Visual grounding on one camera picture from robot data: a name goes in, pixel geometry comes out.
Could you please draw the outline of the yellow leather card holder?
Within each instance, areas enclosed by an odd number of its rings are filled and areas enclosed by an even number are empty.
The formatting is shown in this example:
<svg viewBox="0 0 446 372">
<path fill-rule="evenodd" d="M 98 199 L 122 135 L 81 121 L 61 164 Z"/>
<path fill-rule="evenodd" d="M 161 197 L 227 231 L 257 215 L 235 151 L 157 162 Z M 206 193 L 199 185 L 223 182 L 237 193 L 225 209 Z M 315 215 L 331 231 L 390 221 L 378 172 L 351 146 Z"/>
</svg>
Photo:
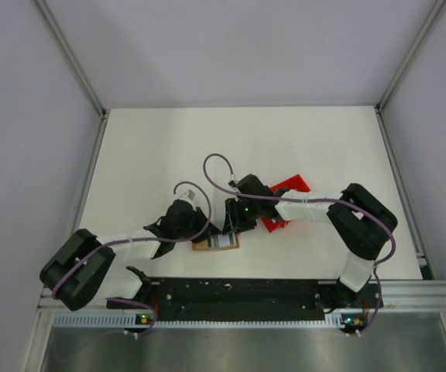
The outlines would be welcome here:
<svg viewBox="0 0 446 372">
<path fill-rule="evenodd" d="M 218 252 L 234 250 L 239 248 L 239 234 L 234 232 L 213 236 L 199 243 L 192 243 L 192 250 L 195 252 Z"/>
</svg>

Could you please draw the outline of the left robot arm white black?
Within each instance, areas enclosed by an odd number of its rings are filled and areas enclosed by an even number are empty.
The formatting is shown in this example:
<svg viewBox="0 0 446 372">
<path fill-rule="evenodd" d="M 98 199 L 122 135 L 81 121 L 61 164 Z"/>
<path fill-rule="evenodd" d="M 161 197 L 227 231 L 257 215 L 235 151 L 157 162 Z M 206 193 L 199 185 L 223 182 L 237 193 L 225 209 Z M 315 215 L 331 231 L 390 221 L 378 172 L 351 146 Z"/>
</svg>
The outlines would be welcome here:
<svg viewBox="0 0 446 372">
<path fill-rule="evenodd" d="M 106 298 L 125 298 L 139 308 L 149 302 L 151 290 L 141 282 L 136 264 L 160 258 L 178 243 L 199 243 L 220 232 L 201 208 L 182 197 L 135 232 L 96 236 L 77 230 L 45 264 L 39 279 L 71 311 Z"/>
</svg>

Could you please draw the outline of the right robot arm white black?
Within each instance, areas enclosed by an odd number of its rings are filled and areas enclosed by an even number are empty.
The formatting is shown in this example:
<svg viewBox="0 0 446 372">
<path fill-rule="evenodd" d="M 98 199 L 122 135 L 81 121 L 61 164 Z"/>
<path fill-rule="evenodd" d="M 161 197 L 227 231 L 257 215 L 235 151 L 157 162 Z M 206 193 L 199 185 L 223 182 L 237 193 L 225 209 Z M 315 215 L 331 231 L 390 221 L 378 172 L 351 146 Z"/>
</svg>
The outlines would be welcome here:
<svg viewBox="0 0 446 372">
<path fill-rule="evenodd" d="M 323 306 L 352 307 L 365 297 L 379 254 L 398 226 L 396 216 L 363 186 L 351 183 L 334 195 L 279 188 L 273 191 L 254 174 L 231 180 L 225 200 L 225 233 L 254 229 L 258 219 L 288 223 L 304 220 L 331 225 L 348 248 L 335 289 L 323 292 Z"/>
</svg>

